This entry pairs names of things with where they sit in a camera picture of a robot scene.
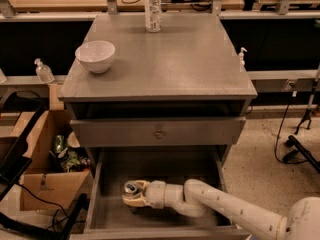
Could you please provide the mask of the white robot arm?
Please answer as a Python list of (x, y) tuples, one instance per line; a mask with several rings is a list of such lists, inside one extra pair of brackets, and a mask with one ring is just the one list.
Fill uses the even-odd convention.
[(126, 182), (123, 190), (122, 200), (131, 207), (169, 207), (194, 218), (211, 208), (259, 240), (320, 240), (319, 197), (297, 201), (282, 216), (196, 179), (182, 185), (133, 180)]

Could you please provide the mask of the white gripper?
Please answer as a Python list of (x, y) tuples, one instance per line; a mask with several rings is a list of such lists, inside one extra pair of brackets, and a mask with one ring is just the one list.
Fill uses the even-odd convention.
[(145, 188), (145, 198), (142, 195), (137, 196), (122, 196), (122, 200), (125, 204), (131, 207), (145, 207), (151, 208), (164, 208), (165, 207), (165, 188), (166, 183), (163, 181), (148, 182), (145, 180), (134, 181), (139, 186), (139, 192)]

